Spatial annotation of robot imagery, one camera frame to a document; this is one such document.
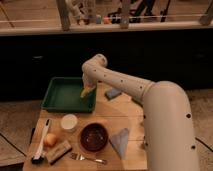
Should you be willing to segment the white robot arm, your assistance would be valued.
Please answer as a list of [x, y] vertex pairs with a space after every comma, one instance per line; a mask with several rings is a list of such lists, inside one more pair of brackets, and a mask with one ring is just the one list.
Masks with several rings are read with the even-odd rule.
[[97, 54], [82, 64], [86, 96], [99, 81], [121, 90], [143, 106], [148, 171], [200, 171], [191, 106], [185, 91], [171, 81], [127, 75], [107, 68]]

